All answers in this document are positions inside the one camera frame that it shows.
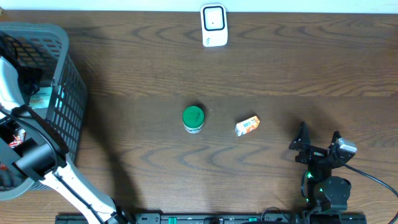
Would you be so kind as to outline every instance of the wood grain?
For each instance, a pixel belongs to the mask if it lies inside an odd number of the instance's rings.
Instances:
[[[201,44],[198,13],[6,11],[54,23],[90,92],[77,165],[131,211],[261,212],[305,206],[306,169],[287,149],[299,122],[325,147],[333,131],[359,151],[349,164],[398,188],[398,16],[229,13],[227,46]],[[204,105],[200,134],[184,107]],[[251,114],[258,130],[236,137]],[[387,223],[398,201],[339,168],[350,212]],[[1,223],[53,223],[76,210],[55,192],[0,203]]]

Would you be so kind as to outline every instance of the gray plastic basket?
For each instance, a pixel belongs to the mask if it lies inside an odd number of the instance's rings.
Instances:
[[[24,66],[44,71],[40,86],[52,86],[48,108],[35,110],[61,134],[75,161],[87,102],[87,88],[68,55],[69,38],[58,26],[0,22],[0,35],[16,47]],[[26,190],[47,189],[26,179],[19,186],[0,186],[0,200],[18,197]]]

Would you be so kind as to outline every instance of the green bottle cap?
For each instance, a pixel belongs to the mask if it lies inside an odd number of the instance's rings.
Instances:
[[[199,132],[205,122],[205,114],[202,109],[197,106],[189,106],[182,114],[182,121],[185,129],[190,133]]]

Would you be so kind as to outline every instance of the black square outline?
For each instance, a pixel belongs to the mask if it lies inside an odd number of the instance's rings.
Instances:
[[[221,14],[223,15],[223,26],[222,26],[222,28],[220,28],[220,29],[210,29],[210,30],[209,30],[209,29],[207,29],[207,27],[206,27],[205,10],[206,10],[206,9],[211,9],[211,8],[216,8],[216,7],[218,7],[218,8],[221,9]],[[205,8],[203,8],[202,13],[203,13],[203,25],[205,26],[205,30],[207,30],[207,31],[218,31],[218,30],[223,30],[223,29],[225,28],[224,9],[223,9],[221,6],[209,6],[209,7],[205,7]]]

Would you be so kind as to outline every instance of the white wall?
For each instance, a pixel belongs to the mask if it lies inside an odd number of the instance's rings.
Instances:
[[[229,12],[398,13],[398,0],[219,0]],[[3,9],[198,12],[211,0],[0,0]]]

